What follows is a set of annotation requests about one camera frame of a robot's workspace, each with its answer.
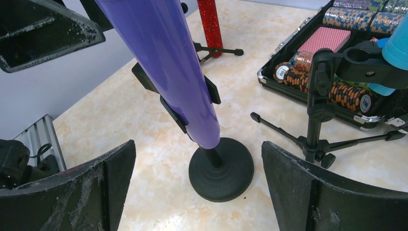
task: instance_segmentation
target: blue bottle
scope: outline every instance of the blue bottle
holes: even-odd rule
[[[382,49],[391,65],[408,71],[408,17],[405,17]]]

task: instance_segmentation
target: black mount bracket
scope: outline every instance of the black mount bracket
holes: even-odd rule
[[[390,131],[386,134],[368,138],[329,143],[320,140],[321,124],[332,120],[335,112],[329,103],[329,92],[333,87],[334,73],[346,81],[378,83],[389,88],[407,89],[408,71],[398,69],[384,60],[382,49],[360,43],[359,46],[346,49],[343,53],[333,53],[328,49],[317,51],[312,60],[308,80],[307,114],[309,115],[307,136],[298,138],[285,130],[269,123],[255,112],[251,118],[277,131],[293,141],[306,157],[306,161],[321,162],[323,168],[329,168],[336,157],[328,152],[355,146],[359,143],[403,138],[405,134]]]

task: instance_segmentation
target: poker chip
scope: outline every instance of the poker chip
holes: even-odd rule
[[[323,17],[323,24],[367,31],[375,12],[330,7]]]
[[[313,55],[313,53],[307,51],[298,52],[297,55],[293,57],[294,68],[309,73],[312,67]]]
[[[388,13],[392,13],[396,4],[399,2],[400,0],[389,0],[386,5],[384,6],[384,9],[382,10],[383,12],[388,12]]]
[[[285,73],[285,79],[287,79],[287,83],[285,84],[295,90],[307,93],[308,78],[309,73],[291,68]]]
[[[350,85],[352,87],[361,88],[361,89],[364,89],[366,91],[371,92],[371,89],[369,88],[368,83],[361,83],[361,82],[357,82],[357,81],[345,81],[345,80],[342,80],[341,78],[339,78],[336,74],[334,74],[334,82],[348,84],[348,85]]]
[[[347,8],[354,10],[367,10],[371,0],[335,0],[333,7]]]
[[[323,16],[323,24],[354,29],[362,13],[361,10],[330,7]]]
[[[355,23],[354,29],[361,30],[361,31],[368,31],[370,28],[370,23],[372,22],[375,12],[371,11],[362,11],[360,15],[360,20]]]
[[[360,114],[366,114],[372,105],[370,92],[345,83],[335,83],[329,99],[335,105]]]
[[[406,14],[408,12],[408,0],[399,0],[395,4],[392,12]]]
[[[387,0],[371,0],[367,10],[374,11],[374,12],[381,12],[383,11],[383,8],[386,3],[387,3]]]
[[[290,69],[293,69],[293,66],[288,62],[278,64],[275,67],[275,72],[273,73],[273,78],[278,83],[283,83],[285,81],[285,73]]]
[[[379,12],[371,23],[370,31],[391,35],[404,19],[404,14]]]

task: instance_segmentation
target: purple cylinder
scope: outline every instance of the purple cylinder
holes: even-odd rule
[[[179,0],[96,0],[189,136],[215,148],[220,127]]]

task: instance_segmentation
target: rubber foot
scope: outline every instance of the rubber foot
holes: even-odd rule
[[[231,138],[221,138],[216,147],[222,165],[213,167],[198,148],[189,166],[190,182],[204,199],[225,202],[240,196],[250,185],[254,175],[254,161],[248,149]]]

